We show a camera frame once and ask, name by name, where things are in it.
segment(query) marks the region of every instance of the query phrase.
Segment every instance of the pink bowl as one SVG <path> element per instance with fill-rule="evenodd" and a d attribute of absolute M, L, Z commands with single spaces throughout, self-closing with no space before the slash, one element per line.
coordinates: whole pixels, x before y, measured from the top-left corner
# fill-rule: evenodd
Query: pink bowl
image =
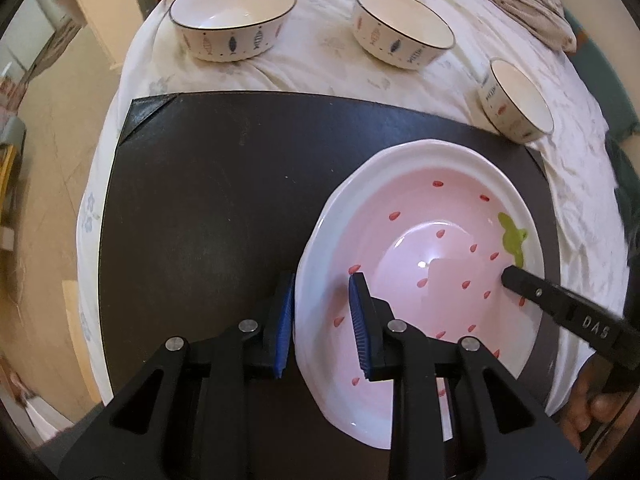
<path fill-rule="evenodd" d="M 535 225 L 519 193 L 462 146 L 421 140 L 389 148 L 332 194 L 298 267 L 295 320 L 298 365 L 332 424 L 389 448 L 392 384 L 369 383 L 360 370 L 347 300 L 353 272 L 364 273 L 372 295 L 387 300 L 397 318 L 449 341 L 471 333 L 519 375 L 541 313 L 500 284 L 514 256 L 503 245 L 499 214 L 526 230 L 524 267 L 544 276 Z"/>

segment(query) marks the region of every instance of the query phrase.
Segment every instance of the floor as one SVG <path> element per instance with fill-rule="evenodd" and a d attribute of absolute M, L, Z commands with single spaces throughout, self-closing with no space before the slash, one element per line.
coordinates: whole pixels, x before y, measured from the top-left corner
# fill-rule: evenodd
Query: floor
<path fill-rule="evenodd" d="M 16 248 L 6 253 L 0 351 L 28 387 L 72 421 L 93 405 L 66 320 L 62 281 L 77 279 L 76 217 L 118 74 L 88 28 L 34 79 L 18 116 L 27 127 Z"/>

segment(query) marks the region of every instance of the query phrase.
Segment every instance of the white floral bed sheet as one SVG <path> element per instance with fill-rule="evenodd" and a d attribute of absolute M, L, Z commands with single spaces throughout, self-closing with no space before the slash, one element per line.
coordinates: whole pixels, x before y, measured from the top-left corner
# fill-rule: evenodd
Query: white floral bed sheet
<path fill-rule="evenodd" d="M 555 131 L 534 146 L 542 153 L 558 221 L 562 285 L 621 313 L 628 268 L 615 179 L 604 149 L 600 107 L 562 53 L 549 50 L 488 0 L 421 0 L 451 26 L 456 47 L 420 72 L 388 66 L 351 35 L 353 0 L 298 0 L 278 43 L 231 64 L 193 59 L 168 19 L 163 0 L 134 38 L 118 92 L 104 122 L 78 217 L 79 309 L 104 402 L 113 397 L 102 348 L 98 247 L 114 150 L 132 99 L 171 92 L 268 90 L 357 98 L 493 130 L 476 95 L 488 61 L 520 67 L 544 94 Z M 547 411 L 565 401 L 588 346 L 561 331 Z"/>

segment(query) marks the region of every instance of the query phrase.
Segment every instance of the bowl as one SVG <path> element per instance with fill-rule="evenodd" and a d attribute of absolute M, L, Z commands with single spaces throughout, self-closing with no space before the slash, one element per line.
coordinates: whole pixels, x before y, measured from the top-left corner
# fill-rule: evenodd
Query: bowl
<path fill-rule="evenodd" d="M 419 70 L 456 43 L 449 25 L 418 0 L 355 0 L 351 25 L 364 50 L 398 68 Z"/>
<path fill-rule="evenodd" d="M 175 0 L 169 17 L 187 50 L 238 61 L 269 50 L 297 0 Z"/>
<path fill-rule="evenodd" d="M 476 336 L 517 377 L 542 311 L 502 286 L 514 263 L 544 276 L 526 204 L 484 157 L 419 140 L 369 159 L 330 196 L 296 275 L 296 359 L 324 416 L 368 446 L 389 448 L 393 384 L 370 383 L 360 370 L 350 274 L 363 272 L 373 296 L 430 337 Z"/>
<path fill-rule="evenodd" d="M 553 133 L 554 118 L 545 99 L 511 63 L 492 59 L 478 93 L 487 118 L 513 142 L 531 142 Z"/>

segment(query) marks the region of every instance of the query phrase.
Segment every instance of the bed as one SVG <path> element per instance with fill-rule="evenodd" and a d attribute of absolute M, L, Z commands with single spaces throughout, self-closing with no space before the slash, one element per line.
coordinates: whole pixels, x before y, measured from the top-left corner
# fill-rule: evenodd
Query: bed
<path fill-rule="evenodd" d="M 476 90 L 488 60 L 502 57 L 540 88 L 555 131 L 534 143 L 542 153 L 558 222 L 562 285 L 622 313 L 626 242 L 604 139 L 607 122 L 565 54 L 551 51 L 489 0 L 422 0 L 452 27 L 457 45 L 418 73 L 367 55 L 351 35 L 353 0 L 298 0 L 276 47 L 231 64 L 195 60 L 179 43 L 163 0 L 134 38 L 98 142 L 82 199 L 78 245 L 79 309 L 104 402 L 113 397 L 98 303 L 100 224 L 114 150 L 132 99 L 169 92 L 269 90 L 369 100 L 437 114 L 494 132 Z M 561 332 L 546 410 L 556 412 L 592 351 Z"/>

